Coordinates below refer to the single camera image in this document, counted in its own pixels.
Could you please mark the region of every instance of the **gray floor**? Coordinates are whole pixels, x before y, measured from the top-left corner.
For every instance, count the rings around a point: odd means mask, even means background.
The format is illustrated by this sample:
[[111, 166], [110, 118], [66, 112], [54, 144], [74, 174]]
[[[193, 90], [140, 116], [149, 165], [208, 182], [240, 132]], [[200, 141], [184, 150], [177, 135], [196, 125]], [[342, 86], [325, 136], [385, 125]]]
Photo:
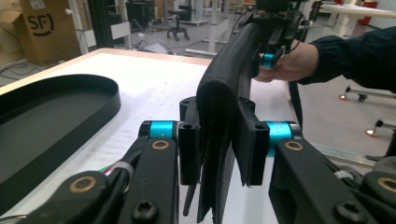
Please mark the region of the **gray floor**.
[[[230, 30], [234, 22], [240, 16], [230, 11]], [[210, 15], [204, 19], [210, 21]], [[323, 27], [328, 17], [319, 16], [310, 27], [306, 42], [311, 42], [321, 37]], [[166, 26], [150, 26], [143, 34], [132, 33], [133, 46], [161, 43], [177, 55], [190, 57], [213, 58], [203, 54], [188, 53], [185, 49], [198, 49], [208, 51], [208, 44], [202, 42], [202, 38], [209, 38], [209, 22], [199, 26], [187, 23], [181, 24], [188, 29], [190, 40], [180, 35], [180, 40], [166, 37]], [[366, 31], [374, 30], [370, 26], [358, 25], [353, 35], [361, 35]], [[222, 45], [216, 45], [216, 52]], [[45, 70], [47, 67], [36, 66], [26, 61], [10, 64], [0, 68], [0, 85], [7, 85], [15, 80], [30, 76], [36, 72]], [[304, 107], [304, 135], [311, 143], [333, 153], [334, 157], [341, 160], [358, 158], [364, 160], [364, 155], [379, 156], [386, 152], [392, 130], [379, 130], [380, 137], [371, 138], [363, 132], [367, 128], [374, 127], [377, 119], [396, 120], [394, 113], [395, 102], [393, 99], [380, 99], [369, 97], [365, 103], [357, 101], [357, 95], [351, 94], [349, 102], [341, 102], [338, 95], [343, 93], [348, 85], [356, 86], [350, 80], [342, 77], [336, 78], [325, 84], [313, 84], [299, 86], [302, 104]]]

